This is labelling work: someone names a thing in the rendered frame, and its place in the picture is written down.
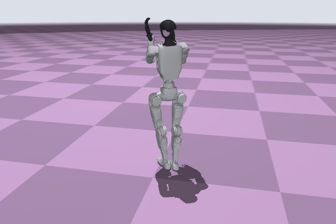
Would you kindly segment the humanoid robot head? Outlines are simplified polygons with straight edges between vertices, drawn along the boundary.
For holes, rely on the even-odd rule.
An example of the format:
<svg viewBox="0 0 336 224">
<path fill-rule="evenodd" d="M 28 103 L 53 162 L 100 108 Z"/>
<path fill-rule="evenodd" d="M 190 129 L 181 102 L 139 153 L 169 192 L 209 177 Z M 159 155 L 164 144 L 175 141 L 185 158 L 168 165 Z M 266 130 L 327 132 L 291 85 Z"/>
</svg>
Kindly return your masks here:
<svg viewBox="0 0 336 224">
<path fill-rule="evenodd" d="M 176 29 L 176 24 L 172 20 L 164 20 L 160 23 L 161 35 L 163 38 L 165 38 L 165 43 L 162 45 L 166 47 L 176 46 L 176 43 L 174 43 L 172 39 L 172 32 L 174 29 Z M 170 34 L 168 36 L 164 36 L 162 30 L 166 30 L 167 32 L 170 32 Z"/>
</svg>

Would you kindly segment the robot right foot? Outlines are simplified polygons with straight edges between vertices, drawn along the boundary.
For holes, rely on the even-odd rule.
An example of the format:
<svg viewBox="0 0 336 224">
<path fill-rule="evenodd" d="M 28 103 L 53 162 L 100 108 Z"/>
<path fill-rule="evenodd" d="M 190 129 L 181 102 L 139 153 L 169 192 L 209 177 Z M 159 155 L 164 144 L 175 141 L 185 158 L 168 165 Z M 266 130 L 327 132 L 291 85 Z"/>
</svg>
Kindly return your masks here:
<svg viewBox="0 0 336 224">
<path fill-rule="evenodd" d="M 171 164 L 171 167 L 173 170 L 179 170 L 179 164 L 176 163 L 176 161 L 174 162 L 174 164 L 172 163 L 172 161 L 169 161 Z"/>
</svg>

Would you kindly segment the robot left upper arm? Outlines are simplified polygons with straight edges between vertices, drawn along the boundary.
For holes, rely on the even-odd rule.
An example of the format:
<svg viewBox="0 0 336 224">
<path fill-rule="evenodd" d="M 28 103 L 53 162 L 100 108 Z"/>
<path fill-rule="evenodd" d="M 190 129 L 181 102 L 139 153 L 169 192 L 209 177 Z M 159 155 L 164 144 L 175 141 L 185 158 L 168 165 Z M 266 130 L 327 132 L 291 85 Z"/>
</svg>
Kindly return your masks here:
<svg viewBox="0 0 336 224">
<path fill-rule="evenodd" d="M 148 46 L 147 47 L 147 63 L 151 64 L 155 61 L 155 56 L 159 53 L 159 47 L 158 46 Z"/>
</svg>

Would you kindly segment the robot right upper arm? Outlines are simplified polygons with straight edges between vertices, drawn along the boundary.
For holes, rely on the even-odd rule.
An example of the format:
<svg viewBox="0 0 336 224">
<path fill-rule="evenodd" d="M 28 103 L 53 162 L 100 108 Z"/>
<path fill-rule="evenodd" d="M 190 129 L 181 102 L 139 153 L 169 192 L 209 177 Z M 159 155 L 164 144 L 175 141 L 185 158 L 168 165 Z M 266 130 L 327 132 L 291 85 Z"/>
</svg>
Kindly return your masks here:
<svg viewBox="0 0 336 224">
<path fill-rule="evenodd" d="M 180 43 L 182 45 L 183 48 L 183 55 L 182 55 L 182 64 L 186 63 L 186 58 L 188 55 L 188 52 L 190 50 L 190 48 L 188 47 L 188 45 L 185 42 Z"/>
</svg>

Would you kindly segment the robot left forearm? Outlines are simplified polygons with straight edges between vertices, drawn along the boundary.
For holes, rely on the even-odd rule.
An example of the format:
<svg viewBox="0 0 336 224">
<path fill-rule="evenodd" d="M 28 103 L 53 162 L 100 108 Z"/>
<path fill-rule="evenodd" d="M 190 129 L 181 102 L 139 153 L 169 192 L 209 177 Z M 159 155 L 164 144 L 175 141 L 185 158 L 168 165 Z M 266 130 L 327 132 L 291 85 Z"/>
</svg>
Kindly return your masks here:
<svg viewBox="0 0 336 224">
<path fill-rule="evenodd" d="M 152 35 L 152 38 L 153 38 L 152 41 L 148 40 L 148 46 L 154 46 L 154 36 L 153 35 Z M 146 51 L 146 53 L 147 53 L 147 51 Z M 146 62 L 147 62 L 147 58 L 146 58 Z"/>
</svg>

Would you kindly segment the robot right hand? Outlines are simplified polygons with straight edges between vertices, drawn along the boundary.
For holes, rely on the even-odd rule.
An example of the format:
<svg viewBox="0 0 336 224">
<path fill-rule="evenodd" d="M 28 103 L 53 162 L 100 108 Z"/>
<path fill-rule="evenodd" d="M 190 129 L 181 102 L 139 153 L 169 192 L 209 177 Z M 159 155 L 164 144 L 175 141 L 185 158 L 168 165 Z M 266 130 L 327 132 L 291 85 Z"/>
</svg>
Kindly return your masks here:
<svg viewBox="0 0 336 224">
<path fill-rule="evenodd" d="M 173 32 L 172 32 L 172 39 L 173 39 L 174 42 L 176 42 L 176 40 L 175 40 L 175 33 L 174 33 L 174 30 L 173 30 Z"/>
</svg>

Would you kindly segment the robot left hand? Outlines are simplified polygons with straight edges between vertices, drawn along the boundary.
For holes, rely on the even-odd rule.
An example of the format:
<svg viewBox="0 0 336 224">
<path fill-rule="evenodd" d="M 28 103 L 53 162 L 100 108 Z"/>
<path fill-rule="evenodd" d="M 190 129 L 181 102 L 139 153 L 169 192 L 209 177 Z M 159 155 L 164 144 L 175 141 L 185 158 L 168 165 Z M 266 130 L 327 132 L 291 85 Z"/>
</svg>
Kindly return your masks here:
<svg viewBox="0 0 336 224">
<path fill-rule="evenodd" d="M 145 31 L 146 31 L 146 33 L 147 33 L 147 37 L 148 37 L 148 40 L 149 41 L 152 41 L 153 40 L 153 38 L 152 38 L 152 33 L 150 33 L 150 29 L 149 29 L 149 26 L 148 26 L 148 21 L 150 20 L 150 18 L 147 18 L 146 20 L 145 20 Z"/>
</svg>

